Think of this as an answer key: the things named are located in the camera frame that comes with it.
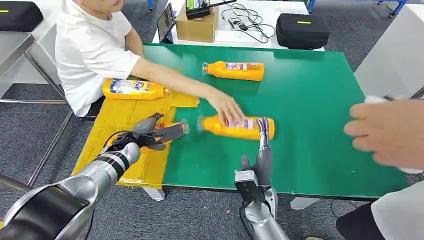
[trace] floor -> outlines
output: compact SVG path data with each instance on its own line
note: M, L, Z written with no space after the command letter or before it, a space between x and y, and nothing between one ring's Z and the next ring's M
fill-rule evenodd
M154 0L150 13L145 0L126 0L122 11L143 41L151 42L165 4L165 0ZM391 23L389 12L384 3L374 1L318 0L314 9L331 31L326 50L343 52L353 71ZM47 96L58 98L48 85L15 84L4 97L36 100ZM66 105L0 104L0 172L27 182L69 110ZM92 122L71 119L36 186L69 176L92 126ZM0 184L0 193L0 216L4 216L22 192ZM278 206L278 223L291 239L318 235L343 240L335 228L336 216L352 211L351 202L334 201L333 214L331 200L294 211L289 206L292 198L279 196ZM141 188L115 186L98 204L88 239L246 240L238 216L241 202L236 193L180 189L168 190L164 201L155 202Z

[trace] monitor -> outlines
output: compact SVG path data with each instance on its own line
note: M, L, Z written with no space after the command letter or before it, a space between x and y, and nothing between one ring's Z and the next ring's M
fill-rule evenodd
M160 43L172 43L171 30L175 25L175 16L171 6L171 3L165 8L162 15L160 15L157 21L157 32L159 34Z

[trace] silver robotic arm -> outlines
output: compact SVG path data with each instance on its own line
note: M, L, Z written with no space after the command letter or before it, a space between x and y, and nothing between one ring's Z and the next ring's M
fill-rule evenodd
M234 177L234 185L244 200L239 211L240 219L252 240L289 240L276 221L278 196L271 186L272 153L268 120L263 117L256 123L260 134L256 163L250 167L248 157L243 156L241 171L237 171Z
M111 146L104 147L76 175L27 192L4 217L0 239L76 239L90 220L96 203L139 159L141 147L163 150L163 143L187 132L188 126L182 123L155 129L161 117L163 114L155 113L130 131L120 131Z

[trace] yellow cloth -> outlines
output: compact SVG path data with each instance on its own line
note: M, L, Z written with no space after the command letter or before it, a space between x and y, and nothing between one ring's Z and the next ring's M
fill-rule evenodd
M100 153L111 134L120 130L130 130L135 123L156 112L164 114L158 125L171 124L175 117L175 107L197 108L198 104L198 98L176 91L169 97L156 100L105 99L72 175L78 173ZM140 159L124 173L117 185L161 188L169 150L169 143L163 151L143 147Z

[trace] wire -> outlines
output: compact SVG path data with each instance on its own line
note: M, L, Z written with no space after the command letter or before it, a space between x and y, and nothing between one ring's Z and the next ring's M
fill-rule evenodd
M258 42L260 42L260 43L263 43L263 44L266 44L266 43L268 43L268 41L272 38L272 37L274 37L275 35L276 35L276 29L273 27L273 26L271 26L271 25L269 25L269 24L265 24L265 23L262 23L263 21L264 21L264 18L262 17L262 16L260 16L259 14L258 14L258 12L257 11L255 11L255 10L253 10L253 9L249 9L249 8L246 8L244 5L242 5L242 4L240 4L240 3L233 3L233 4L229 4L229 3L227 3L226 5L228 5L228 6L230 6L231 8L228 8L228 9L225 9L225 10L223 10L222 11L222 13L221 13L221 17L222 17L222 19L223 20L226 20L225 19L225 17L224 17L224 13L226 12L226 11L232 11L232 13L235 15L235 16L237 16L237 17L245 17L245 18L247 18L247 20L251 23L251 24L247 24L246 25L246 28L247 28L247 30L249 30L249 29L255 29L256 31L258 31L266 40L265 41L262 41L262 40L259 40L259 39L257 39L256 37L254 37L253 35L251 35L250 33L248 33L248 31L247 30L240 30L240 29L235 29L233 26L231 26L236 32L242 32L242 33L245 33L246 35L248 35L248 36L250 36L251 38L253 38L253 39L255 39L256 41L258 41ZM239 13L237 13L235 10L238 10L238 11L243 11L244 13L246 13L247 15L245 15L245 14L239 14ZM241 25L241 24L244 24L242 21L241 21L241 19L240 19L240 23L239 24L237 24L236 26L238 26L238 28L240 28L239 27L239 25ZM272 28L272 30L273 30L273 34L272 35L267 35L265 32L264 32L264 29L263 29L263 26L267 26L267 27L270 27L270 28Z
M121 130L121 131L116 131L116 132L112 133L112 135L110 135L110 136L107 138L107 140L104 142L103 148L104 148L104 147L106 147L106 145L108 144L109 140L110 140L111 138L113 138L115 135L117 135L117 134L128 134L128 133L131 133L131 134L138 134L138 135L145 135L145 134L142 134L142 133L140 133L140 132L138 132L138 131L131 131L131 130Z
M334 203L334 201L336 201L337 199L333 199L333 200L331 200L331 202L330 202L330 209L331 209L331 212L332 212L332 214L333 214L333 216L336 218L336 219L338 219L338 218L340 218L341 216L337 216L335 213L334 213L334 209L333 209L333 203ZM358 206L356 206L353 202L351 202L351 201L347 201L350 205L352 205L355 209L357 209L358 208Z
M91 220L90 220L90 226L88 227L87 233L85 234L84 240L87 240L89 238L90 232L92 230L93 227L93 220L94 220L94 211L96 209L93 209L93 212L91 213Z
M251 202L252 201L245 201L244 203L243 203L243 205L238 209L238 215L240 216L240 221L241 221L241 223L243 224L243 228L244 228L244 230L246 231L246 233L247 233L247 235L249 236L249 238L251 239L251 240L254 240L253 239L253 235L252 235L252 233L251 233L251 231L249 230L249 228L248 228L248 226L247 226L247 224L246 224L246 222L245 222L245 220L244 220L244 218L243 218L243 216L244 216L244 214L243 214L243 210L249 205L249 204L251 204Z

